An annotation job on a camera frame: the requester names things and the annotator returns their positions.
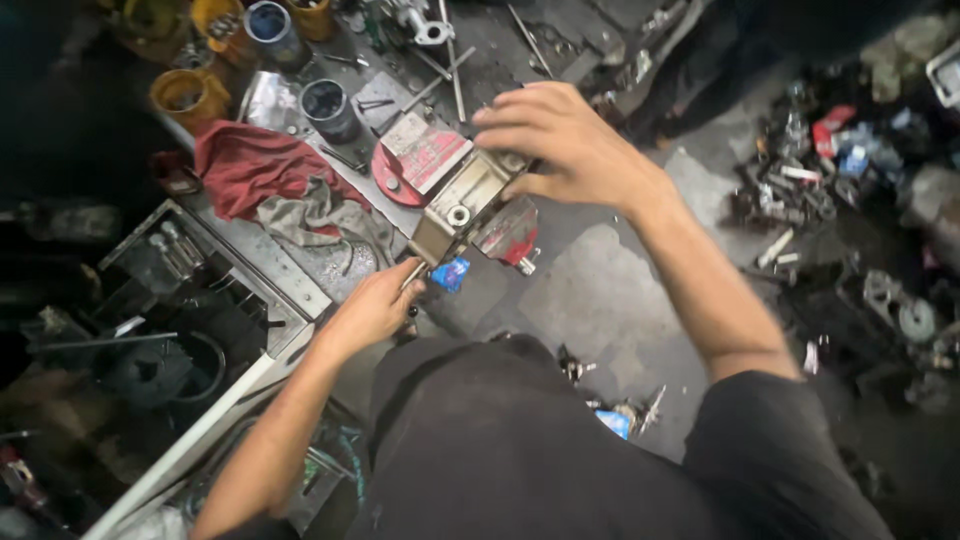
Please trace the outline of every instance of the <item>blue plastic bag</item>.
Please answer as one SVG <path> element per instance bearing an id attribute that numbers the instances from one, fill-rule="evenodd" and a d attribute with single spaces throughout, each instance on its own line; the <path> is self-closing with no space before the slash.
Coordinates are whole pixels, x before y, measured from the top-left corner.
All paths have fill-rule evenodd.
<path id="1" fill-rule="evenodd" d="M 430 273 L 430 279 L 446 289 L 447 292 L 457 292 L 460 290 L 460 283 L 464 280 L 469 268 L 469 260 L 457 257 L 447 264 L 438 266 Z"/>

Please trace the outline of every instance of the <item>red rag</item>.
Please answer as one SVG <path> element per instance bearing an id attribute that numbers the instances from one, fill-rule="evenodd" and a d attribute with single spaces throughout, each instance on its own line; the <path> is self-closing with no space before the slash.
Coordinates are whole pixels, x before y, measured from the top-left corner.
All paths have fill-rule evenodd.
<path id="1" fill-rule="evenodd" d="M 216 120 L 197 137 L 194 169 L 204 179 L 206 196 L 217 217 L 252 221 L 256 207 L 279 195 L 300 199 L 307 179 L 324 179 L 332 193 L 370 203 L 305 142 L 247 124 Z"/>

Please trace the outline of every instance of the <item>metal cylinder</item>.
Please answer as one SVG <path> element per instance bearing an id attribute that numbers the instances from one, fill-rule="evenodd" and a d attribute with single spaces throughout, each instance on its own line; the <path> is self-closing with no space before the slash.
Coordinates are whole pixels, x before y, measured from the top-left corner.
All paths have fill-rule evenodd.
<path id="1" fill-rule="evenodd" d="M 360 121 L 347 92 L 336 81 L 320 79 L 300 93 L 300 110 L 331 144 L 344 144 L 360 135 Z"/>
<path id="2" fill-rule="evenodd" d="M 261 0 L 250 6 L 243 25 L 261 53 L 281 71 L 300 71 L 313 57 L 310 47 L 297 34 L 290 13 L 276 2 Z"/>

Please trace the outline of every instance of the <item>blue container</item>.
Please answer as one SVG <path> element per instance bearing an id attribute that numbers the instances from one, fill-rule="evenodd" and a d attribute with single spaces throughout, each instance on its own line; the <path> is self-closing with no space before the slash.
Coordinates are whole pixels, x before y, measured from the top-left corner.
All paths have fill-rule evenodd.
<path id="1" fill-rule="evenodd" d="M 280 71 L 296 73 L 313 58 L 313 51 L 297 34 L 290 13 L 270 0 L 261 0 L 247 9 L 244 29 L 264 57 Z"/>

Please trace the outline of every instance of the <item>right hand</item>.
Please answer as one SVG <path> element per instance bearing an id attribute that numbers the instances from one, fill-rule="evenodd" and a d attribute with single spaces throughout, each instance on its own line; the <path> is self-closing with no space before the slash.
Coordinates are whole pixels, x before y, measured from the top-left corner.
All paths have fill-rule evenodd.
<path id="1" fill-rule="evenodd" d="M 670 178 L 611 128 L 577 89 L 531 83 L 504 92 L 473 115 L 483 129 L 474 143 L 510 150 L 553 165 L 549 175 L 526 174 L 504 197 L 534 193 L 563 203 L 595 203 L 625 211 L 638 197 L 675 192 Z"/>

